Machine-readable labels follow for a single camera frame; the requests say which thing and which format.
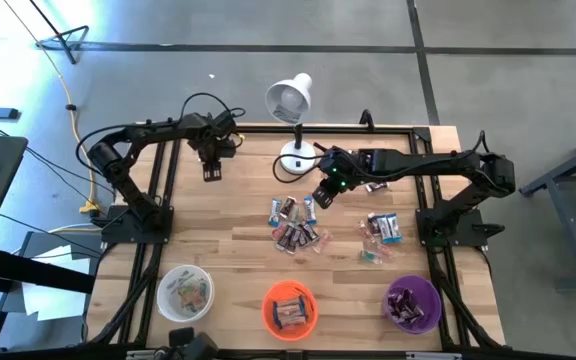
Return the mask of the white paper sheets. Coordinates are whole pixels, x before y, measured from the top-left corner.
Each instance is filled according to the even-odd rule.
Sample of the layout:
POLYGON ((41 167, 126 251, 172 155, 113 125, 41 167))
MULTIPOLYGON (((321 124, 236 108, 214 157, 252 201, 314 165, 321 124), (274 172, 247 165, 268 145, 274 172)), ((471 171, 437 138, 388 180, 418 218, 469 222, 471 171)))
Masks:
MULTIPOLYGON (((90 258, 85 255, 81 259, 74 259, 70 245, 34 256, 33 260, 81 273, 88 273, 90 269, 90 258)), ((38 321, 81 316, 87 298, 87 293, 31 283, 22 284, 22 294, 26 314, 37 314, 38 321)))

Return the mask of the black tripod stand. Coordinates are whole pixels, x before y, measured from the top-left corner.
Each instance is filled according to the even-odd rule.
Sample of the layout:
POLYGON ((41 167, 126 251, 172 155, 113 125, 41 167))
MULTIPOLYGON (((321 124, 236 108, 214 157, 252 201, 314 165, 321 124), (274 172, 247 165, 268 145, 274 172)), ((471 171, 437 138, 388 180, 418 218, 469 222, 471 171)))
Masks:
POLYGON ((38 6, 35 0, 28 1, 52 31, 51 37, 45 38, 43 40, 36 40, 36 46, 39 47, 40 45, 44 46, 52 43, 58 43, 69 62, 72 65, 77 65, 78 59, 75 57, 74 52, 81 49, 81 46, 90 30, 90 27, 88 25, 82 25, 69 30, 60 31, 52 23, 44 11, 38 6))

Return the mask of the black desk beam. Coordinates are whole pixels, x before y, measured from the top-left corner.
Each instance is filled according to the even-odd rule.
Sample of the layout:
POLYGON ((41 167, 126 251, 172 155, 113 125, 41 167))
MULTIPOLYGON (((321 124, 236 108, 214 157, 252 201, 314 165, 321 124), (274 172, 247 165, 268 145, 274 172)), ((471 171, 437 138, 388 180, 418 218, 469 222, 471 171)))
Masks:
POLYGON ((91 294, 95 278, 87 270, 81 273, 0 250, 0 292, 22 282, 91 294))

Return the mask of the orange plastic bucket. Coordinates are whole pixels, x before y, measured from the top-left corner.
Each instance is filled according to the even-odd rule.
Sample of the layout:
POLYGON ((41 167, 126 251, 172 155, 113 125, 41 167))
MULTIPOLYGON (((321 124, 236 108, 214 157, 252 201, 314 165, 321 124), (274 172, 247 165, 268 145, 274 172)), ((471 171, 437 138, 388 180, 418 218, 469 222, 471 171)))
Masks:
POLYGON ((283 280, 274 284, 262 301, 262 320, 266 329, 277 339, 294 342, 308 337, 314 330, 319 319, 317 301, 313 293, 304 284, 296 280, 283 280), (273 315, 273 302, 302 296, 305 300, 307 324, 298 328, 281 330, 275 323, 278 319, 273 315))

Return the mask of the white plastic bucket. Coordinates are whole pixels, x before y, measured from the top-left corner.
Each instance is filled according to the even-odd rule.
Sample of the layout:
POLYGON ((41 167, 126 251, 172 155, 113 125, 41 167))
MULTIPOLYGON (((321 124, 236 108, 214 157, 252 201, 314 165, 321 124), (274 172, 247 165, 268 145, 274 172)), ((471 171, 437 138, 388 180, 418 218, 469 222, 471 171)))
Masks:
POLYGON ((177 323, 192 323, 200 320, 210 310, 215 297, 215 286, 211 275, 195 265, 181 265, 169 271, 157 288, 157 307, 161 315, 177 323), (209 297, 198 312, 182 309, 181 295, 186 286, 197 283, 199 289, 207 289, 209 297))

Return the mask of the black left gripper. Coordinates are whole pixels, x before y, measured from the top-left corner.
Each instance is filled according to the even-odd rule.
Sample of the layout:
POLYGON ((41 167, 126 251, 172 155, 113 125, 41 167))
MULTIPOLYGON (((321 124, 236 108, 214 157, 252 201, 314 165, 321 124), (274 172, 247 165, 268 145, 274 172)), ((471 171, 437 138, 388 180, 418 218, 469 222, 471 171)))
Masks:
POLYGON ((222 157, 233 158, 237 150, 237 145, 231 138, 232 135, 236 135, 236 132, 232 130, 206 130, 187 141, 188 145, 197 152, 201 161, 215 161, 213 164, 210 162, 202 164, 205 181, 222 179, 221 162, 218 160, 222 157))

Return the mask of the white desk lamp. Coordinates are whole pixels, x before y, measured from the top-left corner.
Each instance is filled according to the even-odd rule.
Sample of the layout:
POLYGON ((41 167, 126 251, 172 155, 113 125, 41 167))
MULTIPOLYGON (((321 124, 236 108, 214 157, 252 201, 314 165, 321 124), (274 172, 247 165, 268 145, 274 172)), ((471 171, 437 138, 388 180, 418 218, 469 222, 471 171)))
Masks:
POLYGON ((294 139, 286 143, 279 154, 279 164, 292 175, 303 175, 315 164, 314 147, 303 139, 303 123, 311 108, 312 78, 298 73, 270 86, 265 104, 270 115, 293 129, 294 139))

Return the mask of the purple plastic bucket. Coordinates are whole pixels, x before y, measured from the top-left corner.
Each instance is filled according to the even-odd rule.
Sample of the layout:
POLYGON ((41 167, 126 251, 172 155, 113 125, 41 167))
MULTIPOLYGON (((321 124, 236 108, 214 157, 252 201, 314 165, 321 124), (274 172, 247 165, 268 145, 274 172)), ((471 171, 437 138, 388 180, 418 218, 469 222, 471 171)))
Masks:
MULTIPOLYGON (((404 305, 411 312, 415 307, 404 305)), ((423 334, 434 329, 443 315, 439 294, 435 287, 425 278, 417 275, 405 275, 392 282, 382 299, 382 312, 400 330, 409 334, 423 334), (402 293, 404 289, 413 291, 418 305, 424 312, 424 316, 416 322, 409 324, 407 321, 397 323, 392 316, 393 308, 387 303, 387 297, 392 293, 402 293)))

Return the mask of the orange hard candy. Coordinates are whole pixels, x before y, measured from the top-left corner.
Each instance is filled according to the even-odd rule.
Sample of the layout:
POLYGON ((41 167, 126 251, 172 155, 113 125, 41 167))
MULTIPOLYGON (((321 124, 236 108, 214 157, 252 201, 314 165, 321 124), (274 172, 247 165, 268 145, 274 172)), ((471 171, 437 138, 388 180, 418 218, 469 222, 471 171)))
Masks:
POLYGON ((185 299, 186 301, 192 303, 192 305, 188 309, 189 311, 192 312, 198 312, 199 310, 201 310, 205 306, 206 302, 206 300, 200 299, 198 297, 198 291, 194 293, 184 292, 181 295, 181 299, 185 299))

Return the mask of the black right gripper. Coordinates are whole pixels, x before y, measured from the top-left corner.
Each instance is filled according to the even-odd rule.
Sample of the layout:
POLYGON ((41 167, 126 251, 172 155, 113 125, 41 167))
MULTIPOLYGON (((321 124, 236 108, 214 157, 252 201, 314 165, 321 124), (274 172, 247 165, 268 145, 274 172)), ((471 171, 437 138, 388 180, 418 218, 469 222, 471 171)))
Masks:
POLYGON ((333 203, 334 196, 330 193, 352 191, 368 182, 358 170, 357 157, 336 146, 324 153, 317 167, 323 178, 312 197, 322 209, 328 209, 333 203))

